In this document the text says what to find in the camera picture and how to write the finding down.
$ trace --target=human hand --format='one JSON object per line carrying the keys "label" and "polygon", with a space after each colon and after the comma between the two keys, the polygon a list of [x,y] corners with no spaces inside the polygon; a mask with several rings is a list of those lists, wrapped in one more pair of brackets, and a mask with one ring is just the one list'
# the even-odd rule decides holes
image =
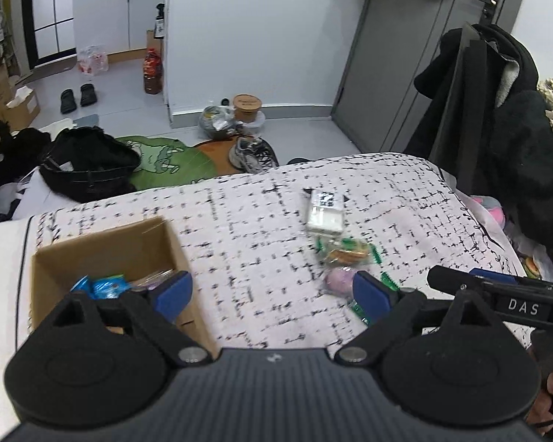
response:
{"label": "human hand", "polygon": [[[526,423],[539,424],[541,422],[549,422],[553,420],[553,414],[549,412],[551,408],[551,396],[553,396],[553,372],[549,374],[547,378],[547,391],[541,390],[537,398],[535,399],[534,404],[531,407],[531,411],[528,413],[526,418]],[[553,428],[553,425],[548,425],[547,427],[538,428],[538,432],[543,435],[549,432]]]}

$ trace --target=gray door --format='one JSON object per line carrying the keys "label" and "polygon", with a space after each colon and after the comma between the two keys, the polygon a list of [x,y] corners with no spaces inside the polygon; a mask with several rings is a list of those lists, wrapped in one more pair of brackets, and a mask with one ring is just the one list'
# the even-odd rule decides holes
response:
{"label": "gray door", "polygon": [[[509,5],[504,20],[514,24]],[[402,151],[430,100],[413,87],[445,32],[478,23],[478,0],[369,0],[333,119],[362,152]]]}

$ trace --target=black slipper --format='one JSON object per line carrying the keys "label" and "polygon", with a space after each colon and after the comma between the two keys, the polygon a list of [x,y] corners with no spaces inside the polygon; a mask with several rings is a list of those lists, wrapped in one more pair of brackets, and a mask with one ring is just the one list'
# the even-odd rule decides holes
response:
{"label": "black slipper", "polygon": [[80,87],[82,96],[80,97],[80,106],[90,106],[96,103],[96,91],[92,83],[86,83]]}
{"label": "black slipper", "polygon": [[61,107],[60,111],[63,115],[76,111],[78,105],[76,104],[76,99],[74,98],[74,92],[72,90],[64,90],[61,94]]}

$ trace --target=gray sneaker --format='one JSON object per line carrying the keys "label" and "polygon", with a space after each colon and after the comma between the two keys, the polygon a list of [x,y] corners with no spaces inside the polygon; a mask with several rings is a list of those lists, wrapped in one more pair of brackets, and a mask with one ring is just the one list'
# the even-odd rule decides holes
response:
{"label": "gray sneaker", "polygon": [[278,167],[277,155],[270,144],[261,138],[240,136],[227,155],[229,162],[240,171],[258,173]]}

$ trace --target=bed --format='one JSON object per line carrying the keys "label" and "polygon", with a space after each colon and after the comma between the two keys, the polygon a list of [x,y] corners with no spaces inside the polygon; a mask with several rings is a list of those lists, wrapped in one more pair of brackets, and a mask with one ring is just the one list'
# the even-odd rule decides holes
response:
{"label": "bed", "polygon": [[[2,386],[8,359],[27,338],[29,271],[37,248],[162,216],[190,260],[211,334],[223,347],[327,347],[365,326],[343,300],[320,291],[323,267],[304,230],[304,189],[342,192],[345,233],[376,245],[382,271],[400,286],[426,285],[435,264],[524,276],[489,214],[431,163],[378,153],[288,165],[191,186],[151,189],[0,224],[0,436],[16,424]],[[514,328],[528,344],[528,330]]]}

